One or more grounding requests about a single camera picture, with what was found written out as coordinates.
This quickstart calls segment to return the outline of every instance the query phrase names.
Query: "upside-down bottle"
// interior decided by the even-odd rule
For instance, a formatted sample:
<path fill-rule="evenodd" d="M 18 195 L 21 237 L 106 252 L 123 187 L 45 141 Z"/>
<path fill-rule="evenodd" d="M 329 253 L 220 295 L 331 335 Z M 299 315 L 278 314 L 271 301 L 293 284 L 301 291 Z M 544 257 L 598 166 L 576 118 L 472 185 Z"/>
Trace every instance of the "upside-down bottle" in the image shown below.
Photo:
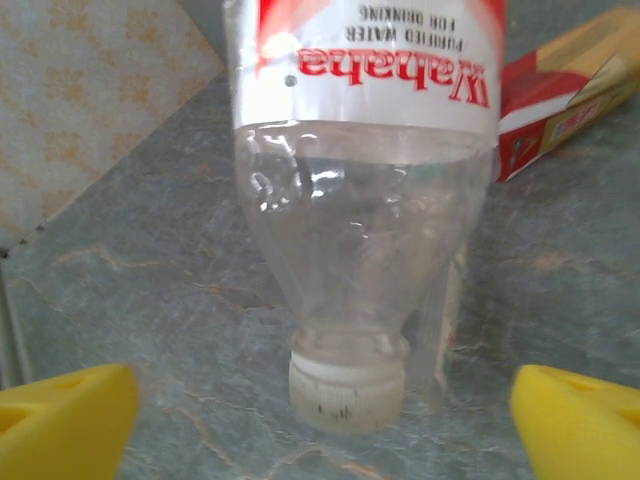
<path fill-rule="evenodd" d="M 236 182 L 295 317 L 290 398 L 393 423 L 404 322 L 477 223 L 505 0 L 227 0 Z"/>

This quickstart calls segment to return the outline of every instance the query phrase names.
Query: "yellow plastic piece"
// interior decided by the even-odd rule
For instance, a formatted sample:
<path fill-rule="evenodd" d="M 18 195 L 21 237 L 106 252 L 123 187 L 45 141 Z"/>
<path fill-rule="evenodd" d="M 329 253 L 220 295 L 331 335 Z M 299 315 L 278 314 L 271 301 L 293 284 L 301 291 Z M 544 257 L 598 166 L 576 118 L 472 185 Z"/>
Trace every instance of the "yellow plastic piece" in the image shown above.
<path fill-rule="evenodd" d="M 126 365 L 0 391 L 0 479 L 112 480 L 137 408 Z"/>
<path fill-rule="evenodd" d="M 538 480 L 640 479 L 640 390 L 528 365 L 511 411 Z"/>

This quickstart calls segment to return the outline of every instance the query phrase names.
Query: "gray marble surface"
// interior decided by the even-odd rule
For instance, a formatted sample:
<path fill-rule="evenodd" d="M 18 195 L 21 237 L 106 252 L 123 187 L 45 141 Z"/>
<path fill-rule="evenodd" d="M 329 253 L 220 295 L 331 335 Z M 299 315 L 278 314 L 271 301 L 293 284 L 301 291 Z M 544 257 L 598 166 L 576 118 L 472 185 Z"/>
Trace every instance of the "gray marble surface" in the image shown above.
<path fill-rule="evenodd" d="M 511 3 L 511 59 L 604 9 Z M 2 261 L 30 378 L 136 366 L 123 479 L 530 480 L 519 365 L 640 386 L 639 104 L 491 188 L 442 415 L 355 438 L 294 416 L 293 321 L 236 201 L 223 81 Z"/>

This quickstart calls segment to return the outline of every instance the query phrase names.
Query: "beige patterned wallpaper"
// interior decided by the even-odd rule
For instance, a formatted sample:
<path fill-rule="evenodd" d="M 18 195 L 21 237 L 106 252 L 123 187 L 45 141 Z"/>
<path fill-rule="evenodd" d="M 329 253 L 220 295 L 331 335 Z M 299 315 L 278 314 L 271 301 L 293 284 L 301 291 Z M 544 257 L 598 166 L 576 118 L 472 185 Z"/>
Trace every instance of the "beige patterned wallpaper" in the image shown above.
<path fill-rule="evenodd" d="M 0 247 L 222 70 L 177 0 L 0 0 Z"/>

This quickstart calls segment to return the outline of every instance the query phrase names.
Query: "bottle label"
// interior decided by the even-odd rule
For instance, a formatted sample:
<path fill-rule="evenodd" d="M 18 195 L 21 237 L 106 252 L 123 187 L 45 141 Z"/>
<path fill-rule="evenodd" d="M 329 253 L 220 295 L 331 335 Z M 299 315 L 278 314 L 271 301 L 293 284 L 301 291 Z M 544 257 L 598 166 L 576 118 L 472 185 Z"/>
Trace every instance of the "bottle label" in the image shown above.
<path fill-rule="evenodd" d="M 244 0 L 234 125 L 342 121 L 497 139 L 506 0 Z"/>

